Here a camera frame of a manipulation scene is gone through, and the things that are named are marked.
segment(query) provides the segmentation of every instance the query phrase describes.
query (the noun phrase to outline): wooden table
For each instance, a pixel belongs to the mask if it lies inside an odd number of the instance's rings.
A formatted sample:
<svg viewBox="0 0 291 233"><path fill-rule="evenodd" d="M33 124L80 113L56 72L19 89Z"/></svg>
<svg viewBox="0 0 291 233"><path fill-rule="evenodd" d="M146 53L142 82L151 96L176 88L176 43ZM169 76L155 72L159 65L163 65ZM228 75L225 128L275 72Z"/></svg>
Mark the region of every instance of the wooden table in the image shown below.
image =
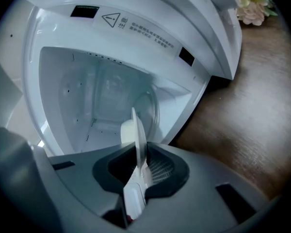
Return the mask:
<svg viewBox="0 0 291 233"><path fill-rule="evenodd" d="M279 18L242 24L235 79L212 77L171 145L211 156L270 199L291 176L291 37Z"/></svg>

